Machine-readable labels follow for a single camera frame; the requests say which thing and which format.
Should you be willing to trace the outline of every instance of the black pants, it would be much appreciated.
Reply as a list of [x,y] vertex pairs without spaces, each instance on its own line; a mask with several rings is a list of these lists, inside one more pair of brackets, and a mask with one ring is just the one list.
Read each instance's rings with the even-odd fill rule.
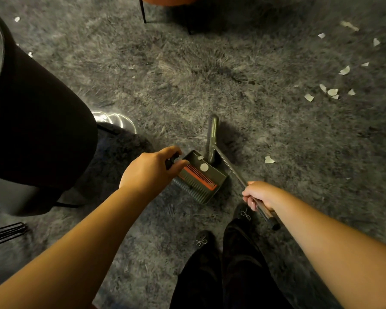
[[234,219],[224,232],[222,256],[206,244],[190,257],[170,309],[292,308],[247,228],[245,221]]

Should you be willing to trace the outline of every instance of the black shoe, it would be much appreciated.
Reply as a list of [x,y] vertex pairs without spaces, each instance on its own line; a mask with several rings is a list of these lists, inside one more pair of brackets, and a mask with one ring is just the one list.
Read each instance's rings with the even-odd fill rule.
[[240,219],[252,223],[254,211],[245,203],[237,205],[233,219]]
[[203,230],[200,231],[199,234],[197,234],[195,239],[195,245],[197,248],[202,248],[205,245],[215,247],[216,238],[214,237],[213,233],[211,233],[211,231]]

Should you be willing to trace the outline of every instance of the fluffy carpet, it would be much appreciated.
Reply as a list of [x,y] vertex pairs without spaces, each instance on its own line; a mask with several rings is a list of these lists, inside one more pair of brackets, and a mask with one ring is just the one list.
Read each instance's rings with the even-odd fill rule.
[[[138,0],[0,0],[23,50],[91,109],[128,113],[150,142],[101,134],[78,182],[91,199],[83,208],[29,218],[0,212],[0,226],[25,221],[33,229],[0,245],[0,282],[100,204],[140,152],[178,144],[204,153],[211,112],[222,121],[222,149],[246,178],[386,243],[386,0],[201,0],[190,8],[192,36],[180,9],[145,10],[148,24]],[[170,185],[131,228],[95,304],[167,308],[194,235],[210,229],[221,243],[239,194],[231,179],[199,206]],[[273,233],[260,220],[255,238],[295,308],[340,307],[285,228]]]

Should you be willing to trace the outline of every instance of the black chair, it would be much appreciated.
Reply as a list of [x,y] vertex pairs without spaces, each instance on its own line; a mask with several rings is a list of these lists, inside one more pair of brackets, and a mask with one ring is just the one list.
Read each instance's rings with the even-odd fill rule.
[[21,50],[0,19],[0,208],[48,212],[86,170],[97,143],[89,108]]

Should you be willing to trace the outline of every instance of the right hand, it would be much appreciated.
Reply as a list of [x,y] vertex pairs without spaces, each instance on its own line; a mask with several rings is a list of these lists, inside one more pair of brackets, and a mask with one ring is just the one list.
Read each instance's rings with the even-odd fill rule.
[[249,205],[253,211],[257,211],[257,205],[253,198],[260,199],[265,203],[265,206],[274,211],[278,193],[283,192],[282,189],[275,187],[263,181],[248,181],[248,186],[242,192],[243,200]]

